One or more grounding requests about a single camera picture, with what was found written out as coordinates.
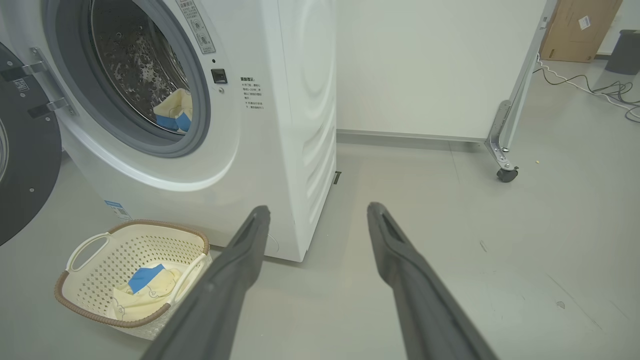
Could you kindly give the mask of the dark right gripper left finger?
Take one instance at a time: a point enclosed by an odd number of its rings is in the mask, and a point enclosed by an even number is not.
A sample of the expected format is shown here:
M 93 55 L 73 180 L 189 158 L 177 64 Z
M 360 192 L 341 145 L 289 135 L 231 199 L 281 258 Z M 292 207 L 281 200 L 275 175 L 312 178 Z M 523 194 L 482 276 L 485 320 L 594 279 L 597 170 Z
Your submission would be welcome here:
M 252 209 L 140 360 L 230 360 L 247 291 L 258 280 L 271 221 Z

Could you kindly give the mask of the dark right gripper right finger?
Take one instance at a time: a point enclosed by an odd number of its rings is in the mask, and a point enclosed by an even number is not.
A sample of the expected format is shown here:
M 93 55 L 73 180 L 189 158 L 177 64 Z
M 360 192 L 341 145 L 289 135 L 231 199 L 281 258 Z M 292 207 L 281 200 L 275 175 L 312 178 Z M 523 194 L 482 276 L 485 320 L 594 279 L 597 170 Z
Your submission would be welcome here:
M 389 210 L 367 207 L 375 265 L 391 287 L 407 360 L 499 360 Z

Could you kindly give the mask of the cream garment with blue patch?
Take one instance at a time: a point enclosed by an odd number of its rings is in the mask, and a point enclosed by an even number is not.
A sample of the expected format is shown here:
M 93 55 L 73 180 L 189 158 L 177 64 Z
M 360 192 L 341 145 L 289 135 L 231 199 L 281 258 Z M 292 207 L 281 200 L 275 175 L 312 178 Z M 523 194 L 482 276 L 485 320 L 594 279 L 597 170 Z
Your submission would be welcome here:
M 138 269 L 128 282 L 112 291 L 110 310 L 114 318 L 133 322 L 151 316 L 167 303 L 181 277 L 180 269 L 162 264 Z

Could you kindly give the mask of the cream garment with orange mark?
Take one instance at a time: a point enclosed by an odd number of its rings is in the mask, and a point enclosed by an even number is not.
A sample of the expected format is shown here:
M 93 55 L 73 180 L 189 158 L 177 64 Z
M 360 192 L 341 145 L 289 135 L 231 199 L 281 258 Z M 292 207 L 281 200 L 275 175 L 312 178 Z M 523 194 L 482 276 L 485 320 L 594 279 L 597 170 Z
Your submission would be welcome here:
M 153 108 L 156 123 L 171 132 L 187 133 L 194 116 L 192 94 L 184 88 L 176 89 Z

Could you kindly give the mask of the black round glass washer door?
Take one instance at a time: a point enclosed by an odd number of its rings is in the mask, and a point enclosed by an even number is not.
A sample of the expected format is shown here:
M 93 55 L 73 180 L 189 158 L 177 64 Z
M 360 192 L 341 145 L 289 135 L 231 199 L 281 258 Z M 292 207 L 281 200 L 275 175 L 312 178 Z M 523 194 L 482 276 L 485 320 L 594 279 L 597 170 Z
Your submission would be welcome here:
M 34 219 L 54 189 L 62 161 L 57 114 L 32 118 L 28 110 L 46 102 L 39 85 L 20 96 L 0 81 L 0 246 Z

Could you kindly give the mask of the white front-load washing machine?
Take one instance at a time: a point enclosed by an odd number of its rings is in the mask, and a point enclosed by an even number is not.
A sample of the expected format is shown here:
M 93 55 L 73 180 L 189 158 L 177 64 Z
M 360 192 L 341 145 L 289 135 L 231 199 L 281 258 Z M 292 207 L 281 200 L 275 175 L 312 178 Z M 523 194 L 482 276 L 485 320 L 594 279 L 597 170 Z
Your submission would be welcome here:
M 0 43 L 28 61 L 42 50 L 77 116 L 55 112 L 61 146 L 104 201 L 133 219 L 185 224 L 227 246 L 254 207 L 270 210 L 273 258 L 302 262 L 336 171 L 337 0 L 196 0 L 214 54 L 203 54 L 176 0 L 205 74 L 210 125 L 185 156 L 142 153 L 110 135 L 78 104 L 45 34 L 43 0 L 0 0 Z M 224 69 L 215 84 L 211 69 Z M 264 110 L 243 104 L 240 78 L 262 86 Z

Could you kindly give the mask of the stainless steel washing machine drum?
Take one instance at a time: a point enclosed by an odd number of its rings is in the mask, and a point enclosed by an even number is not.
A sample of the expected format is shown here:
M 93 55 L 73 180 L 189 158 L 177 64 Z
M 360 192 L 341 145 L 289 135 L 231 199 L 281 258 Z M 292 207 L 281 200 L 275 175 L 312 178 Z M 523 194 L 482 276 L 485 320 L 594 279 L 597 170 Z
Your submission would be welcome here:
M 91 44 L 110 85 L 147 125 L 184 135 L 183 112 L 157 115 L 154 108 L 174 92 L 189 90 L 176 53 L 162 30 L 134 0 L 90 0 Z

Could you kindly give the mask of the metal door hinge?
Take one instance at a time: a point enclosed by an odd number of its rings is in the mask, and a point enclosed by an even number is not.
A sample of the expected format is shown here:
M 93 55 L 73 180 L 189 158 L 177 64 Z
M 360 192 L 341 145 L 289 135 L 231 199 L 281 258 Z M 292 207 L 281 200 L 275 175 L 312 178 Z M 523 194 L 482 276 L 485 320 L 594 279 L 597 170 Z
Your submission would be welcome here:
M 30 47 L 27 59 L 27 63 L 22 63 L 16 54 L 0 43 L 0 82 L 13 84 L 14 80 L 24 79 L 31 89 L 28 82 L 30 80 L 45 92 L 46 101 L 28 109 L 27 113 L 33 119 L 54 112 L 77 116 L 78 112 L 71 96 L 62 87 L 61 80 L 58 80 L 41 48 Z M 18 93 L 25 97 L 28 91 Z

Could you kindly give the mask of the cream perforated laundry basket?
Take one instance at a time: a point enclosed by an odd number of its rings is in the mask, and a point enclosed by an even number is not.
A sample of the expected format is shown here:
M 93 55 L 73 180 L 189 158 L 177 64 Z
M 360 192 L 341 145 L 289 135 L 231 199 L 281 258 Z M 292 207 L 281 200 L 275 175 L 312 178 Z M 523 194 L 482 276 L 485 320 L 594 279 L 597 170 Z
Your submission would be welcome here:
M 201 231 L 148 219 L 128 221 L 94 235 L 73 251 L 55 283 L 54 296 L 91 321 L 153 340 L 212 261 L 210 242 Z M 115 319 L 110 310 L 114 287 L 127 283 L 138 269 L 160 264 L 182 272 L 167 303 L 144 319 Z

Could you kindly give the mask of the blue energy label sticker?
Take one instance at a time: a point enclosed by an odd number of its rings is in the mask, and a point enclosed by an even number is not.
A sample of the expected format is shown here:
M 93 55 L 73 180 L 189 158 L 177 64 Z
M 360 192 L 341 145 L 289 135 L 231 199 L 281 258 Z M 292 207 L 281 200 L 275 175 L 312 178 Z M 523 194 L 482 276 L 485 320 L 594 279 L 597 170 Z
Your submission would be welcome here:
M 124 207 L 118 202 L 111 202 L 108 200 L 104 201 L 105 204 L 112 209 L 114 214 L 118 217 L 118 219 L 122 222 L 132 221 L 133 217 L 128 214 L 128 212 L 124 209 Z

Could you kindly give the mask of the metal partition leg with caster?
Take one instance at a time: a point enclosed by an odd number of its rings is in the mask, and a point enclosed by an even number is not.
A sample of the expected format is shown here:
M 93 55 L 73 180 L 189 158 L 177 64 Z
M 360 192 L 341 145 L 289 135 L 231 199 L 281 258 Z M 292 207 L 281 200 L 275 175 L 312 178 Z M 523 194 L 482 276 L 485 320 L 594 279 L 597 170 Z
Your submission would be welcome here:
M 558 0 L 544 0 L 544 8 L 538 19 L 530 46 L 526 51 L 525 61 L 519 71 L 512 94 L 509 99 L 502 101 L 498 106 L 493 124 L 484 142 L 499 166 L 496 177 L 502 183 L 510 183 L 518 176 L 519 167 L 508 159 L 508 155 L 530 88 L 531 76 L 537 66 L 539 49 L 552 22 L 557 2 Z

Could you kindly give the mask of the printed warning text label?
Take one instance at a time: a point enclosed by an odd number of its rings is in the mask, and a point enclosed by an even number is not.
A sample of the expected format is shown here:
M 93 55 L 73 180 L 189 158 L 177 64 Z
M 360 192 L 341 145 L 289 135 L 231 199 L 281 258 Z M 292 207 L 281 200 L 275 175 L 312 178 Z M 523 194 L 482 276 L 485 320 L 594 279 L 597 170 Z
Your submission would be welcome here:
M 256 78 L 250 76 L 241 77 L 240 88 L 245 109 L 252 111 L 265 109 L 262 86 Z

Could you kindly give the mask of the white partition panel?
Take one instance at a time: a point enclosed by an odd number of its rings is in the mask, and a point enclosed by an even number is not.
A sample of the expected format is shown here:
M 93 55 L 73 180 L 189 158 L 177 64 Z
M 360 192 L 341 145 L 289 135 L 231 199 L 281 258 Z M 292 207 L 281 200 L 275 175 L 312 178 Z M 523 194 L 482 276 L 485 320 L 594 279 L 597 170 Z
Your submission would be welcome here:
M 483 142 L 547 0 L 337 0 L 340 133 Z

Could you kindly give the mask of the brown cardboard box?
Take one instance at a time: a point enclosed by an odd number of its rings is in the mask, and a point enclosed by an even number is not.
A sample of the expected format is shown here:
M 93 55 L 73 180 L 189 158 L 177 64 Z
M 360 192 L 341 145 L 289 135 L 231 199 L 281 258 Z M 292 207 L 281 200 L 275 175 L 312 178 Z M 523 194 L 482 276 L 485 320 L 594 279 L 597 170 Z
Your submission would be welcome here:
M 540 47 L 541 60 L 590 63 L 623 0 L 557 0 Z

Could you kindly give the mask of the dark grey waste bin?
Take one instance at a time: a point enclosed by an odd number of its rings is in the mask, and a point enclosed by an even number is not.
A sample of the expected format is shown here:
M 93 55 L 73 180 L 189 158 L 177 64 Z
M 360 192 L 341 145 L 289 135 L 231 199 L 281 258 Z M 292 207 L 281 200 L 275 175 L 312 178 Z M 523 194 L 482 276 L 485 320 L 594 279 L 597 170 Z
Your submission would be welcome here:
M 605 70 L 618 75 L 636 76 L 640 73 L 640 30 L 620 30 Z

